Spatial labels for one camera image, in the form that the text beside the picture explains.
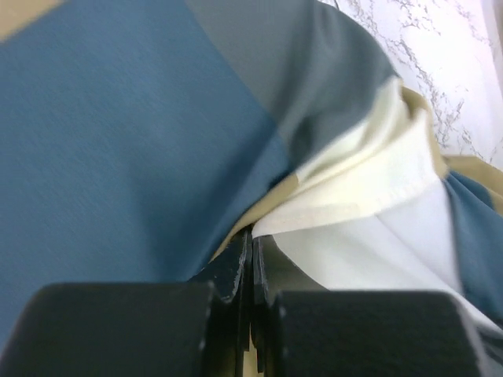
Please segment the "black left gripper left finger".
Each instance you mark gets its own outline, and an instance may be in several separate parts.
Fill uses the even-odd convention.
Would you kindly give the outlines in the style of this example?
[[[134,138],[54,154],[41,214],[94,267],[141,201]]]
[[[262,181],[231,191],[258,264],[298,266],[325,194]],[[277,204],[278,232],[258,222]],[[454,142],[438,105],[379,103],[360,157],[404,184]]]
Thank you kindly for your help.
[[[51,284],[24,307],[4,376],[240,376],[252,236],[184,283]]]

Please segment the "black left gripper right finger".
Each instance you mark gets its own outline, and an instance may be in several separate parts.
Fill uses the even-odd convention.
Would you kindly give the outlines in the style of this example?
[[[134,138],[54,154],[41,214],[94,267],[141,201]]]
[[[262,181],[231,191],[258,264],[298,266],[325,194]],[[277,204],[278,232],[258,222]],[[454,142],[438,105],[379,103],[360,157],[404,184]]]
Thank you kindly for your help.
[[[274,239],[252,250],[251,338],[265,376],[494,375],[492,345],[450,295],[328,291]]]

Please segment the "white pillow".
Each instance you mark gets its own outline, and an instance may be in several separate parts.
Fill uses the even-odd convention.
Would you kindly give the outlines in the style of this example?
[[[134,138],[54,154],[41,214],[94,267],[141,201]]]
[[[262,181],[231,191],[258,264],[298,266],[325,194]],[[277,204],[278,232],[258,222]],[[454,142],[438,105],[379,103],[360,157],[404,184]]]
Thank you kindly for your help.
[[[277,230],[259,221],[254,237],[270,236],[296,268],[329,290],[443,291],[459,301],[477,328],[502,329],[464,296],[455,268],[453,222],[443,184],[368,218]]]

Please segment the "blue beige checkered pillowcase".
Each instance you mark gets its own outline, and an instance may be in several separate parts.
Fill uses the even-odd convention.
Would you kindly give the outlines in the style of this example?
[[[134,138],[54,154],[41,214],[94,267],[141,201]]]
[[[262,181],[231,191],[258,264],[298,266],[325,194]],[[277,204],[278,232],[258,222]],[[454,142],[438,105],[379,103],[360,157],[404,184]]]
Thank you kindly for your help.
[[[368,218],[438,183],[464,296],[502,329],[502,173],[433,124],[320,1],[64,2],[1,45],[1,355],[44,287],[184,283],[244,230],[255,349],[259,221]]]

